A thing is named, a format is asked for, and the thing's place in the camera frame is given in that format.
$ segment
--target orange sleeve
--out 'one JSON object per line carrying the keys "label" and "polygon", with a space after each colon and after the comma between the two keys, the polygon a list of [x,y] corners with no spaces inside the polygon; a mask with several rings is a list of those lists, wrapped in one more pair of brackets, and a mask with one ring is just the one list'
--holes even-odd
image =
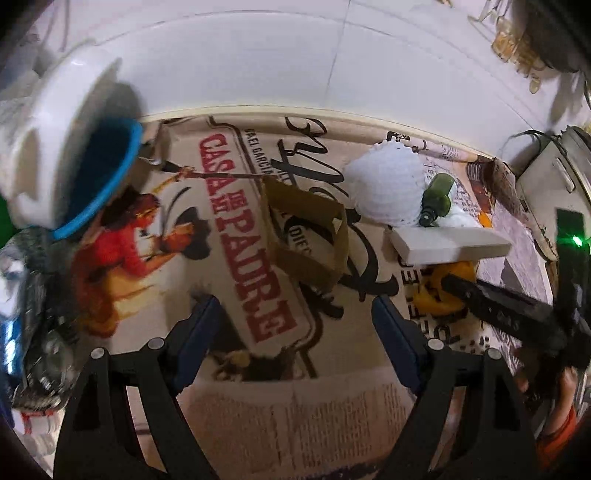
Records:
{"label": "orange sleeve", "polygon": [[572,437],[576,427],[577,416],[574,413],[574,407],[570,407],[569,418],[560,427],[560,430],[552,435],[538,439],[538,457],[543,469],[548,468],[556,460],[556,457]]}

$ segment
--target green object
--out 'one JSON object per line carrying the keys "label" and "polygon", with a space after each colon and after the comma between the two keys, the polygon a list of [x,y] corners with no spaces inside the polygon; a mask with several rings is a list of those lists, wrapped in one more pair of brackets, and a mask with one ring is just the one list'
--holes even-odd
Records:
{"label": "green object", "polygon": [[435,175],[423,193],[419,225],[430,226],[437,218],[445,217],[452,208],[452,200],[456,193],[456,181],[451,175],[447,173]]}
{"label": "green object", "polygon": [[0,248],[6,245],[6,242],[8,242],[17,232],[18,229],[16,229],[10,221],[6,201],[0,197]]}

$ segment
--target white seashell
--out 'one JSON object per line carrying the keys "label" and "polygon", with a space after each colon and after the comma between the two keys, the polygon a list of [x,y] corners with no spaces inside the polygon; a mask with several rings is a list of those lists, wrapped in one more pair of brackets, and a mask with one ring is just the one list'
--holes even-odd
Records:
{"label": "white seashell", "polygon": [[425,190],[417,153],[400,142],[375,144],[343,169],[355,209],[392,226],[416,225]]}

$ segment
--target green bottle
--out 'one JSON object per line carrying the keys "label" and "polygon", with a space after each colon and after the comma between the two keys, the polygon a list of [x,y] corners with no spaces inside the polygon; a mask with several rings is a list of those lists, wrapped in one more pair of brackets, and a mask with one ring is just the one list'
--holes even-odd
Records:
{"label": "green bottle", "polygon": [[447,173],[438,173],[433,177],[427,190],[423,192],[423,208],[418,220],[421,226],[430,226],[438,217],[445,217],[452,207],[452,200],[457,194],[456,181]]}

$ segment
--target brown cardboard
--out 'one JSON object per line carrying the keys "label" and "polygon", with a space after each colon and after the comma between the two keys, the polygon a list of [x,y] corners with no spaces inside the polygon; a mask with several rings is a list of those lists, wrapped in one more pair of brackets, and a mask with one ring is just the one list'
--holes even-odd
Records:
{"label": "brown cardboard", "polygon": [[[330,291],[346,272],[349,256],[349,228],[345,207],[335,200],[300,190],[272,178],[264,178],[262,184],[261,209],[269,260],[290,277],[317,287],[322,292]],[[278,238],[273,228],[270,209],[296,215],[326,228],[334,241],[332,264],[327,265],[296,252]],[[335,219],[341,221],[338,230],[333,226]]]}

